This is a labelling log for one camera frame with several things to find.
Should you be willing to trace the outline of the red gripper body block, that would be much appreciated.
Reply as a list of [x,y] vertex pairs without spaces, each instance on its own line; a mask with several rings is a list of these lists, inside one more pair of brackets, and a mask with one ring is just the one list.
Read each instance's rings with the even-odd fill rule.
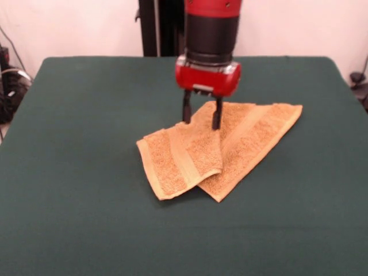
[[242,67],[238,62],[226,66],[208,67],[189,62],[181,55],[175,62],[175,78],[179,87],[203,91],[214,97],[229,97],[237,89]]

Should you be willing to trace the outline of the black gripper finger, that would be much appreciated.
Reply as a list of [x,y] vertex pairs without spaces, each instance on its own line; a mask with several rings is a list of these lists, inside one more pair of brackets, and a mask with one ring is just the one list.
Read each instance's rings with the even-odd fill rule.
[[212,129],[214,131],[219,130],[221,127],[222,109],[223,109],[223,98],[217,97],[216,98],[216,110],[213,113],[213,119],[212,119]]
[[185,124],[189,124],[191,122],[190,97],[191,97],[191,90],[185,90],[182,106],[182,121]]

